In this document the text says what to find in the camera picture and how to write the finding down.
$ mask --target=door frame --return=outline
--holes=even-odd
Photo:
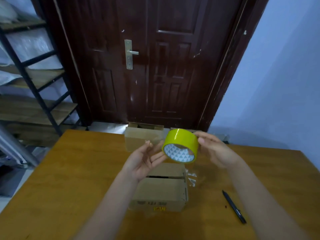
[[[79,106],[86,114],[85,120],[90,125],[93,121],[90,107],[81,83],[80,74],[77,72],[76,62],[73,59],[64,28],[60,22],[58,11],[54,8],[55,2],[54,0],[31,1],[34,4],[37,14],[47,21],[52,30],[53,38],[61,54],[61,61],[66,72],[69,74],[69,79],[75,95],[78,98]],[[243,0],[226,42],[219,67],[212,79],[206,104],[203,107],[201,115],[199,115],[198,130],[208,130],[268,1],[269,0]]]

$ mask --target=wooden shelf board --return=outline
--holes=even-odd
[[[71,129],[72,125],[61,125],[62,132]],[[59,136],[52,126],[9,124],[7,130],[22,144],[37,147],[53,147]],[[77,130],[85,131],[86,127],[78,126]]]
[[[46,23],[45,20],[34,20],[34,21],[17,22],[17,23],[10,23],[10,24],[0,24],[0,27],[3,30],[9,30],[9,29],[34,26],[34,25],[45,24],[45,23]]]
[[[20,74],[19,70],[13,65],[1,66],[0,70],[4,71],[4,72],[10,72],[10,73],[13,73],[13,74]],[[57,76],[59,76],[62,73],[64,73],[64,70],[63,69],[58,69],[58,70],[33,70],[33,69],[26,68],[26,72],[29,74],[29,76],[30,76],[31,80],[33,81],[33,84],[35,85],[35,87],[36,88],[41,88],[43,85],[47,84],[48,82],[52,81]],[[29,88],[22,77],[11,81],[6,86],[18,87],[18,88]]]
[[[54,102],[54,100],[45,100],[48,107]],[[76,106],[77,104],[74,103],[62,102],[51,111],[51,114],[59,125]],[[38,101],[35,98],[23,96],[0,96],[0,120],[51,125]]]

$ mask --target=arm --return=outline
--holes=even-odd
[[[153,155],[161,146],[162,143],[153,147],[148,141],[129,156],[100,205],[74,240],[115,238],[139,181],[166,159],[163,152]]]
[[[227,169],[259,239],[309,239],[238,154],[213,135],[195,134],[200,150],[217,166]]]

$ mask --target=black metal frame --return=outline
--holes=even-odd
[[[6,34],[10,34],[13,32],[21,32],[21,31],[25,31],[25,30],[30,30],[30,29],[36,29],[36,28],[45,28],[47,31],[47,34],[49,36],[49,39],[51,41],[51,44],[54,48],[53,51],[47,52],[45,54],[42,54],[40,56],[34,57],[30,60],[26,60],[24,62],[21,62],[20,59],[18,58],[17,54],[15,53],[14,49],[12,48],[10,42],[8,41]],[[8,53],[8,55],[10,56],[11,60],[14,62],[15,66],[17,67],[18,71],[20,72],[21,76],[23,77],[23,79],[25,80],[26,84],[28,85],[28,87],[30,88],[32,94],[34,95],[34,97],[36,98],[36,100],[38,101],[39,105],[41,106],[42,110],[44,111],[44,113],[47,115],[49,121],[51,122],[53,128],[55,129],[55,131],[58,133],[59,136],[62,136],[63,132],[60,128],[60,125],[57,124],[57,122],[55,121],[53,115],[51,114],[51,111],[58,106],[63,100],[65,100],[68,96],[71,97],[71,100],[73,103],[77,103],[77,100],[71,90],[71,86],[70,86],[70,82],[67,78],[67,75],[65,72],[63,72],[62,74],[58,75],[57,77],[55,77],[53,80],[49,81],[48,83],[46,83],[45,85],[43,85],[40,88],[36,88],[35,85],[33,84],[29,74],[26,71],[26,67],[33,65],[39,61],[42,61],[48,57],[57,55],[59,61],[60,60],[60,56],[57,50],[57,47],[54,43],[52,34],[50,32],[50,29],[48,27],[48,25],[46,23],[44,24],[36,24],[36,25],[30,25],[30,26],[26,26],[26,27],[17,27],[17,28],[12,28],[12,29],[6,29],[3,30],[0,27],[0,41],[2,42],[3,47],[6,49],[6,52]],[[47,88],[48,86],[50,86],[51,84],[53,84],[55,81],[57,81],[58,79],[63,78],[64,83],[66,84],[66,87],[68,89],[68,91],[63,94],[60,98],[58,98],[50,107],[48,107],[45,103],[45,101],[42,99],[41,95],[40,95],[40,91],[42,91],[43,89]],[[70,117],[70,115],[74,112],[77,111],[78,116],[79,116],[79,120],[72,125],[72,129],[75,129],[77,126],[80,125],[80,123],[87,127],[86,123],[84,120],[82,120],[82,116],[81,116],[81,111],[79,110],[79,106],[76,105],[76,107],[68,114],[68,116],[60,123],[63,124],[67,118]]]

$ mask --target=door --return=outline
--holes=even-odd
[[[94,120],[196,128],[241,3],[58,0]]]

